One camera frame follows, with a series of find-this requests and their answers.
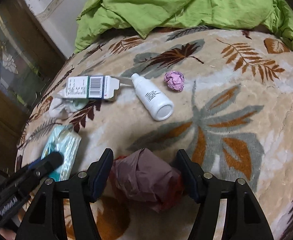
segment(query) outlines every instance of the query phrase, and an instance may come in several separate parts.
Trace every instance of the metal screw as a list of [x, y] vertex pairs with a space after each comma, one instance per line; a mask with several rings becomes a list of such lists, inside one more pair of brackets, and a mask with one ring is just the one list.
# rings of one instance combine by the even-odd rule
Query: metal screw
[[51, 178], [48, 178], [45, 180], [46, 185], [50, 185], [52, 182], [53, 182], [53, 179], [51, 179]]
[[213, 175], [210, 172], [204, 173], [203, 176], [207, 179], [211, 179], [213, 177]]
[[87, 175], [87, 174], [86, 174], [85, 171], [82, 171], [82, 172], [79, 172], [79, 173], [78, 173], [78, 177], [79, 177], [79, 178], [85, 178], [86, 175]]
[[238, 179], [238, 183], [241, 184], [241, 185], [244, 185], [245, 184], [245, 180], [242, 179], [242, 178], [239, 178]]

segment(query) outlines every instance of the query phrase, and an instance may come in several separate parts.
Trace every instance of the crumpled wrapped object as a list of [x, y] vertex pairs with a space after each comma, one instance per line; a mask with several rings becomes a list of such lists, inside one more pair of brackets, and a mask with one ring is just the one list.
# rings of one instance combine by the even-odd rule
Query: crumpled wrapped object
[[164, 80], [172, 90], [181, 92], [184, 88], [184, 75], [179, 71], [171, 70], [165, 73]]
[[119, 201], [145, 202], [156, 212], [176, 205], [184, 190], [180, 171], [146, 148], [114, 160], [109, 178]]
[[64, 98], [65, 89], [62, 89], [57, 94], [53, 95], [53, 100], [49, 108], [49, 116], [55, 119], [68, 119], [73, 113], [84, 108], [88, 99], [66, 99]]

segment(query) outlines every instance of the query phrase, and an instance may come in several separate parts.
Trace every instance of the floral blanket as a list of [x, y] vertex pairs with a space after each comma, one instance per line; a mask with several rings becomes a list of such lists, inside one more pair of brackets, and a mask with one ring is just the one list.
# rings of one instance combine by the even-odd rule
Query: floral blanket
[[[159, 28], [146, 40], [131, 30], [109, 31], [73, 55], [34, 109], [20, 142], [17, 168], [37, 159], [55, 124], [74, 125], [82, 137], [72, 173], [99, 159], [147, 147], [163, 160], [185, 149], [204, 171], [251, 186], [274, 239], [293, 229], [293, 52], [275, 36], [198, 26]], [[163, 81], [169, 70], [185, 76], [182, 92]], [[92, 101], [68, 120], [50, 119], [52, 94], [68, 77], [104, 74], [151, 79], [174, 102], [171, 117], [156, 122], [133, 88], [121, 87], [115, 102]], [[103, 240], [187, 239], [198, 212], [188, 196], [157, 214], [142, 204], [119, 203], [108, 183], [91, 204]], [[215, 239], [221, 238], [226, 202], [221, 201]], [[69, 239], [74, 239], [65, 200]]]

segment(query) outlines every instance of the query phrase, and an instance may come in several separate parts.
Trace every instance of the green blanket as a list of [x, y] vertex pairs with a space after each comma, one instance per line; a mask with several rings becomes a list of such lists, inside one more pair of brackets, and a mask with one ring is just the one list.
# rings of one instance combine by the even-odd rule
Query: green blanket
[[157, 26], [252, 29], [259, 24], [293, 50], [293, 11], [285, 0], [88, 0], [77, 22], [75, 52], [111, 28], [132, 26], [146, 38]]

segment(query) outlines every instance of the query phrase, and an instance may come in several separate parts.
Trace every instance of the barcode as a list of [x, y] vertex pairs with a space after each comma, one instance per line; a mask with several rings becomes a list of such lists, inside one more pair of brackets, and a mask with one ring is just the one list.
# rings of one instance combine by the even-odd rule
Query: barcode
[[90, 77], [89, 97], [102, 98], [103, 76]]

